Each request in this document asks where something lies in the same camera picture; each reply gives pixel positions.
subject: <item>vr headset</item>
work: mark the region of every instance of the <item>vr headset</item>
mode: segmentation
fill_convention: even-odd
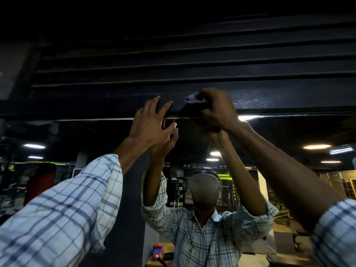
[[[218,194],[220,186],[217,174],[202,170],[201,173],[192,175],[192,177],[189,178],[189,190],[192,194]]]

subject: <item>black device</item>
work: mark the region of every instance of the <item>black device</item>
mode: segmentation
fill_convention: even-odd
[[[174,252],[168,252],[168,253],[164,253],[162,260],[163,261],[172,261],[173,260],[173,256],[174,256]]]

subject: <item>light fixture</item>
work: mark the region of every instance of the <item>light fixture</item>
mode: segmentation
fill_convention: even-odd
[[[210,153],[210,155],[212,155],[212,156],[221,156],[221,153],[219,151],[212,151]]]
[[[353,150],[354,150],[354,148],[352,148],[352,147],[331,149],[330,154],[341,154],[341,153],[345,153],[345,152],[351,152]]]
[[[46,148],[46,147],[43,146],[43,145],[40,145],[40,144],[32,144],[32,143],[27,143],[27,144],[24,145],[24,147],[33,148],[33,149],[44,149],[44,148]]]
[[[325,161],[322,161],[322,163],[336,164],[336,163],[341,163],[341,161],[339,161],[339,160],[325,160]]]
[[[43,159],[43,157],[41,157],[41,156],[29,156],[29,158],[33,158],[33,159]]]
[[[308,149],[308,150],[316,150],[316,149],[326,149],[331,147],[331,145],[329,144],[314,144],[314,145],[307,145],[304,146],[304,149]]]
[[[241,115],[241,116],[238,116],[238,119],[240,121],[246,122],[248,120],[252,120],[252,119],[255,119],[258,117],[259,117],[258,115]]]

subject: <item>ceiling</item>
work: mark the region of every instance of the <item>ceiling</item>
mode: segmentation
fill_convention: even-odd
[[[179,140],[166,161],[204,162],[209,142],[190,119],[176,119]],[[29,155],[41,155],[46,161],[75,161],[79,150],[94,159],[110,153],[128,135],[131,120],[37,121],[6,123],[0,156],[27,161]],[[308,144],[327,143],[341,146],[356,143],[356,116],[267,116],[249,121],[262,137],[287,152],[306,166],[319,170],[353,170],[355,152],[330,155],[328,150],[304,150]],[[42,143],[43,150],[22,147],[25,143]],[[253,162],[234,143],[246,165]],[[322,160],[341,160],[340,164],[322,164]]]

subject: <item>person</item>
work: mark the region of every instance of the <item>person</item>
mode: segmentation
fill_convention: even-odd
[[[175,123],[161,129],[172,102],[156,113],[159,99],[137,111],[129,136],[112,154],[44,191],[0,227],[0,266],[77,266],[88,251],[104,249],[120,206],[123,176],[175,130]]]
[[[315,258],[322,266],[356,266],[356,201],[347,199],[318,175],[258,135],[238,119],[229,95],[203,89],[197,99],[211,108],[202,116],[226,131],[257,168],[303,228],[311,233]]]
[[[220,151],[240,195],[242,204],[236,212],[217,213],[219,190],[211,171],[203,173],[205,178],[194,183],[194,187],[192,179],[197,175],[189,180],[193,211],[167,207],[167,181],[162,168],[164,157],[178,139],[178,129],[171,139],[149,149],[151,162],[142,181],[143,217],[175,245],[175,266],[237,266],[242,246],[266,235],[278,213],[261,194],[228,134],[223,130],[207,130],[207,137]]]
[[[56,165],[53,163],[44,162],[38,166],[34,175],[27,182],[24,206],[38,195],[54,186],[56,170]]]

